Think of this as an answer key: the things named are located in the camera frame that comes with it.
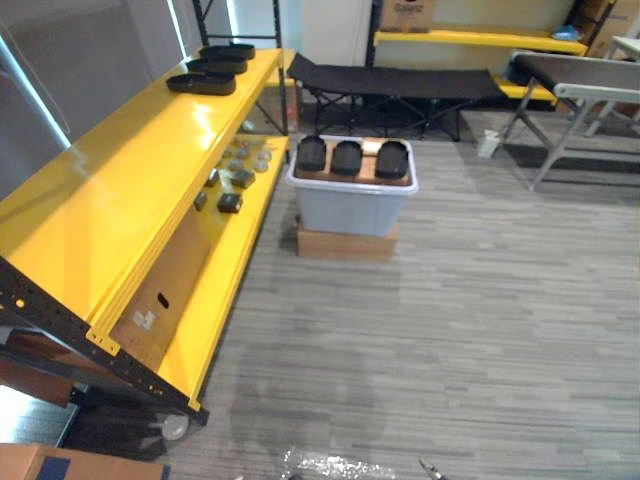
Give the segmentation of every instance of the black oval tray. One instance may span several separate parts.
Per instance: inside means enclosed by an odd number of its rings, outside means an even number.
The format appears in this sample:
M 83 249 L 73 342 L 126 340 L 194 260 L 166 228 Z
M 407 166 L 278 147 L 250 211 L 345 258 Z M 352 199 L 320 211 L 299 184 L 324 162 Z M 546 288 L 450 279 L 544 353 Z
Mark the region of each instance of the black oval tray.
M 236 89 L 236 78 L 222 73 L 185 73 L 167 79 L 169 90 L 201 95 L 230 95 Z
M 333 149 L 331 173 L 355 176 L 362 167 L 362 147 L 351 140 L 340 142 Z
M 228 57 L 252 59 L 256 56 L 256 48 L 248 43 L 231 43 L 229 45 L 213 45 L 200 49 L 201 57 L 215 57 L 225 55 Z
M 407 174 L 409 151 L 396 141 L 385 142 L 378 150 L 376 159 L 376 177 L 396 180 Z
M 244 73 L 247 71 L 247 61 L 234 57 L 203 57 L 187 62 L 190 72 L 202 73 Z
M 324 170 L 327 158 L 327 144 L 317 135 L 304 137 L 298 143 L 296 167 L 305 172 Z

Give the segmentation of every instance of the yellow shelf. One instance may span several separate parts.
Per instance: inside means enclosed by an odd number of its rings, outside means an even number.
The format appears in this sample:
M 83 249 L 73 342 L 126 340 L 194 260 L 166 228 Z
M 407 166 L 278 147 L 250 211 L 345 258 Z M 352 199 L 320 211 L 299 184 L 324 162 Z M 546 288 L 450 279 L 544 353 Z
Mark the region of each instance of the yellow shelf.
M 527 91 L 527 87 L 523 87 L 520 85 L 516 85 L 515 83 L 511 83 L 508 80 L 505 80 L 502 77 L 494 77 L 494 80 L 500 87 L 500 90 L 504 92 L 504 94 L 509 98 L 522 98 Z M 533 91 L 533 95 L 531 96 L 532 100 L 546 100 L 553 102 L 556 100 L 556 97 L 546 88 L 537 86 Z
M 184 216 L 281 57 L 261 50 L 226 97 L 170 92 L 166 76 L 0 203 L 0 255 L 89 323 L 101 343 Z
M 296 84 L 296 81 L 293 78 L 287 77 L 287 69 L 291 66 L 291 62 L 293 61 L 293 57 L 295 56 L 296 56 L 295 50 L 287 48 L 282 51 L 282 58 L 283 58 L 282 68 L 284 68 L 285 87 L 293 87 Z M 269 80 L 267 80 L 267 87 L 279 87 L 279 86 L 280 86 L 280 79 L 278 78 L 278 69 L 275 69 L 271 73 Z
M 256 173 L 256 180 L 248 189 L 236 189 L 243 198 L 239 213 L 221 214 L 216 209 L 221 182 L 204 189 L 209 201 L 199 216 L 211 238 L 211 252 L 157 372 L 187 395 L 191 400 L 189 405 L 195 410 L 200 408 L 200 388 L 251 256 L 287 142 L 287 137 L 267 137 L 268 145 L 274 149 L 269 170 Z
M 376 32 L 374 43 L 427 42 L 483 45 L 491 47 L 526 48 L 584 55 L 587 47 L 579 42 L 554 40 L 544 31 L 485 30 L 465 31 L 435 28 L 427 33 Z

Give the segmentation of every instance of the gray plastic bin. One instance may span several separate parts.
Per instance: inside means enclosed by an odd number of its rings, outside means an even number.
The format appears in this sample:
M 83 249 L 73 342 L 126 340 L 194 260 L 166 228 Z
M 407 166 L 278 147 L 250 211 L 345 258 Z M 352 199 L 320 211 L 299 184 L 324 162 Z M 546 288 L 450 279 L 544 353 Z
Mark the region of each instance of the gray plastic bin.
M 362 138 L 322 136 L 325 141 Z M 391 232 L 407 197 L 418 191 L 413 149 L 409 152 L 411 184 L 367 185 L 361 183 L 308 180 L 295 176 L 295 153 L 286 181 L 296 189 L 302 224 L 309 230 L 384 237 Z

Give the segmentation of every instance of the blue object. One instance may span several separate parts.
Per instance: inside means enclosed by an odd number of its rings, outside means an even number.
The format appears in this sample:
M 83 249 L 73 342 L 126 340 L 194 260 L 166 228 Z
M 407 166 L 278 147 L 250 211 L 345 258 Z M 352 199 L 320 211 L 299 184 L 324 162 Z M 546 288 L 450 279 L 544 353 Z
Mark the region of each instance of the blue object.
M 44 457 L 36 480 L 64 480 L 70 463 L 68 458 Z
M 566 40 L 568 42 L 575 42 L 580 38 L 580 32 L 576 30 L 573 25 L 562 25 L 556 27 L 551 34 L 554 40 Z

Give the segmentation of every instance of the clear plastic wrap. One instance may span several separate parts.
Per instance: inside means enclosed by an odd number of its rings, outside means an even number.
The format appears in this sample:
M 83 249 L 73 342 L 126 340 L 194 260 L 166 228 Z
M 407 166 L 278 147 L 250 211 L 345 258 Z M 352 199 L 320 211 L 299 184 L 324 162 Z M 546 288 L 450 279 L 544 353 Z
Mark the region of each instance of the clear plastic wrap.
M 291 448 L 282 457 L 282 480 L 299 475 L 303 480 L 327 478 L 329 480 L 395 480 L 390 468 L 366 462 L 358 462 L 335 455 L 303 452 Z

